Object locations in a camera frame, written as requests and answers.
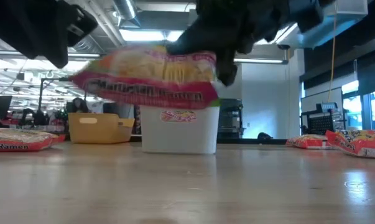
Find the person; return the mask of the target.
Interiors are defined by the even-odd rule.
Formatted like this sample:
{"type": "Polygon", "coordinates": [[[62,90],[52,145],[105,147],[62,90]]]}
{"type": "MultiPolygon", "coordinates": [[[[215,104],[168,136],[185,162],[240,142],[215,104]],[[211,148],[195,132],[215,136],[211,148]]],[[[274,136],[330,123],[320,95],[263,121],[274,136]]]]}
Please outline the person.
{"type": "Polygon", "coordinates": [[[82,98],[75,98],[72,101],[72,113],[88,113],[89,109],[87,107],[86,101],[82,98]]]}

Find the yellow plastic bin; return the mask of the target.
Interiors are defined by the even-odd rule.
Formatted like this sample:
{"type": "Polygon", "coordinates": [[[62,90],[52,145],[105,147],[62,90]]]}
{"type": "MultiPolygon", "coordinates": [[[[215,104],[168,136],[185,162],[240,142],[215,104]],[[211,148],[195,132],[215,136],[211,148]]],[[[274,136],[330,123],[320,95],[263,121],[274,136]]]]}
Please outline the yellow plastic bin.
{"type": "Polygon", "coordinates": [[[74,144],[129,142],[135,119],[116,114],[68,113],[70,140],[74,144]]]}

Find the black perforated cart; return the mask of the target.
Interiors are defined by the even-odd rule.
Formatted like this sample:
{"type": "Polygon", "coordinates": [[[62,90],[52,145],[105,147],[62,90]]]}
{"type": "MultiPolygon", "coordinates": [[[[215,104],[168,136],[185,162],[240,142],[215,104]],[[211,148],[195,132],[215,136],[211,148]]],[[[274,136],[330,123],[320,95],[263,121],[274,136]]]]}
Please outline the black perforated cart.
{"type": "Polygon", "coordinates": [[[325,135],[327,131],[337,131],[346,128],[344,109],[339,109],[337,103],[317,103],[313,111],[303,112],[300,116],[301,134],[325,135]]]}

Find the white plastic bin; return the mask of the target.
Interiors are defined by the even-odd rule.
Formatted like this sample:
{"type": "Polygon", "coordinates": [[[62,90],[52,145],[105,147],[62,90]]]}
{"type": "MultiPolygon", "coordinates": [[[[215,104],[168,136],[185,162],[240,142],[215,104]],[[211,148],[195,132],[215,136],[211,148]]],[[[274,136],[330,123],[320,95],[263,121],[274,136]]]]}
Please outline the white plastic bin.
{"type": "Polygon", "coordinates": [[[215,154],[220,108],[193,111],[197,119],[191,123],[171,123],[160,119],[164,110],[141,106],[142,150],[149,153],[215,154]]]}

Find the black aluminium table frame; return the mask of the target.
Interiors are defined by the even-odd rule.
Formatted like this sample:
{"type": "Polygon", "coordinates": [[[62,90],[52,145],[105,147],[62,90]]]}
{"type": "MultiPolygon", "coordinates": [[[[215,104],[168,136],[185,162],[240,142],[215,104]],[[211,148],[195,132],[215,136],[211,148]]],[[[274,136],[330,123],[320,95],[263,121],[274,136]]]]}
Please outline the black aluminium table frame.
{"type": "Polygon", "coordinates": [[[286,139],[217,139],[217,144],[262,144],[262,145],[285,145],[286,139]]]}

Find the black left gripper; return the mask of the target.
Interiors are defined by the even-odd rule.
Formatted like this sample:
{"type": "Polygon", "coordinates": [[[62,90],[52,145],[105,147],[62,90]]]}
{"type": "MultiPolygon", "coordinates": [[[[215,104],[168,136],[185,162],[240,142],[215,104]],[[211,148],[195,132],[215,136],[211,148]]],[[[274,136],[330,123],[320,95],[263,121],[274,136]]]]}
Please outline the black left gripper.
{"type": "Polygon", "coordinates": [[[57,47],[73,47],[98,26],[96,19],[81,6],[55,0],[55,43],[57,47]]]}

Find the orange chicken ramen packet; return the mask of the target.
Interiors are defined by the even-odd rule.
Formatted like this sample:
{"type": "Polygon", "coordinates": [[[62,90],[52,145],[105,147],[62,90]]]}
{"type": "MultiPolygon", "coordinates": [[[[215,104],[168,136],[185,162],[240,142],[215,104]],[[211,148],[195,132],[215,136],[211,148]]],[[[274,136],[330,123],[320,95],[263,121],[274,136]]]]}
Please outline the orange chicken ramen packet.
{"type": "Polygon", "coordinates": [[[325,136],[331,146],[345,154],[375,158],[375,130],[327,131],[325,136]]]}
{"type": "Polygon", "coordinates": [[[329,144],[326,136],[317,134],[305,134],[294,138],[290,138],[287,140],[286,145],[301,149],[333,149],[333,146],[329,144]]]}
{"type": "Polygon", "coordinates": [[[37,152],[65,140],[65,135],[45,131],[0,128],[0,152],[37,152]]]}

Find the dark metal cabinet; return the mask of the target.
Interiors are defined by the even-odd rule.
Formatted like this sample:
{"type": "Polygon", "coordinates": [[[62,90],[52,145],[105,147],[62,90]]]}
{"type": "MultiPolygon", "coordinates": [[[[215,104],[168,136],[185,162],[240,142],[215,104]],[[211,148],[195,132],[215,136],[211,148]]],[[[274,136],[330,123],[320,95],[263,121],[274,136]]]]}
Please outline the dark metal cabinet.
{"type": "Polygon", "coordinates": [[[218,121],[218,139],[241,139],[243,128],[241,99],[221,98],[218,121]]]}

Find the green pink ramen packet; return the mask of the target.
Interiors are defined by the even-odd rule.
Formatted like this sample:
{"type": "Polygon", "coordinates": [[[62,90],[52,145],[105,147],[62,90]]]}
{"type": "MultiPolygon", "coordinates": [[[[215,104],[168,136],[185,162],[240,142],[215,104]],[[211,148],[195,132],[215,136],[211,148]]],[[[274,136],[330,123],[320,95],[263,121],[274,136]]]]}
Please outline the green pink ramen packet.
{"type": "Polygon", "coordinates": [[[193,111],[164,110],[160,114],[160,119],[171,123],[191,123],[197,119],[193,111]]]}
{"type": "Polygon", "coordinates": [[[161,45],[133,45],[90,61],[69,79],[107,100],[202,110],[220,103],[215,65],[211,52],[170,55],[161,45]]]}

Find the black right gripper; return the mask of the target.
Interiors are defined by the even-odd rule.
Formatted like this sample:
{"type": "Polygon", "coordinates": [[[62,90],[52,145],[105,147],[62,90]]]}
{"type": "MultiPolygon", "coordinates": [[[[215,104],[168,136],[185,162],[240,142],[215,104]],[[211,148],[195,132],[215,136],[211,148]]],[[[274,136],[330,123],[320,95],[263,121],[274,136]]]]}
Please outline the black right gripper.
{"type": "Polygon", "coordinates": [[[247,54],[256,42],[267,43],[288,24],[290,0],[196,0],[198,18],[166,45],[171,55],[216,52],[216,76],[231,86],[238,67],[235,51],[247,54]]]}

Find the ceiling light bar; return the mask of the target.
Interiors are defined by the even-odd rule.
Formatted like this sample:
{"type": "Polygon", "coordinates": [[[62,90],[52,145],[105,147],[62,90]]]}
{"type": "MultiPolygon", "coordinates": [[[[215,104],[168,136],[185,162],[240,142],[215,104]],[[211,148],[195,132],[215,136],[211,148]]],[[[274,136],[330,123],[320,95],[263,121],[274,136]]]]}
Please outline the ceiling light bar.
{"type": "MultiPolygon", "coordinates": [[[[22,55],[17,51],[7,51],[0,50],[0,57],[9,57],[9,58],[23,58],[25,55],[22,55]]],[[[87,59],[96,59],[100,58],[100,54],[81,54],[81,53],[68,53],[68,58],[87,58],[87,59]]]]}

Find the black workstation frame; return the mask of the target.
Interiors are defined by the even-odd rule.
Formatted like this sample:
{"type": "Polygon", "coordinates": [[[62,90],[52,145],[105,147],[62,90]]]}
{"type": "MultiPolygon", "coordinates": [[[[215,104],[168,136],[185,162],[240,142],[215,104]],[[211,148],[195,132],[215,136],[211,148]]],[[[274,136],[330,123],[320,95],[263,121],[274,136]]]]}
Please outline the black workstation frame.
{"type": "MultiPolygon", "coordinates": [[[[71,79],[69,77],[60,77],[60,78],[41,78],[40,79],[40,90],[39,90],[39,102],[38,102],[38,111],[44,112],[47,111],[47,108],[42,108],[42,99],[43,97],[46,97],[46,95],[43,94],[44,90],[49,87],[49,86],[54,86],[54,81],[58,82],[65,82],[65,83],[70,83],[71,79]]],[[[67,102],[67,100],[72,100],[76,98],[77,96],[75,95],[70,95],[70,96],[63,96],[63,95],[47,95],[49,98],[50,102],[54,101],[64,101],[67,102]]]]}

